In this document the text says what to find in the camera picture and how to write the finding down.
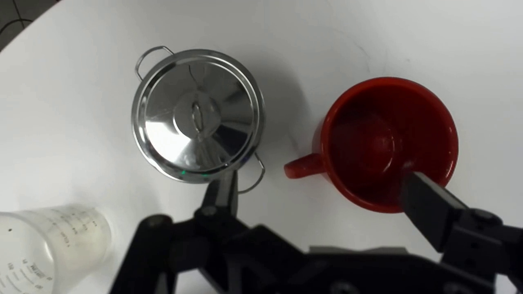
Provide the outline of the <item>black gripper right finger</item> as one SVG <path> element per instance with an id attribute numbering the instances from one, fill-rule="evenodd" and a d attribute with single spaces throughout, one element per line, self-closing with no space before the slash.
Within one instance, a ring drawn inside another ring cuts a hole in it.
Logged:
<path id="1" fill-rule="evenodd" d="M 420 172 L 403 180 L 400 206 L 436 252 L 444 250 L 453 224 L 467 209 L 461 200 Z"/>

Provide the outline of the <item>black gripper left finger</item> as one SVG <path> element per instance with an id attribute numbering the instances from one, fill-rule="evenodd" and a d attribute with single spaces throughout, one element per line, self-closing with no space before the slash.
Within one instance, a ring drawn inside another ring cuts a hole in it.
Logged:
<path id="1" fill-rule="evenodd" d="M 220 178 L 207 185 L 202 204 L 199 208 L 202 216 L 227 214 L 235 216 L 238 204 L 237 173 L 225 172 Z"/>

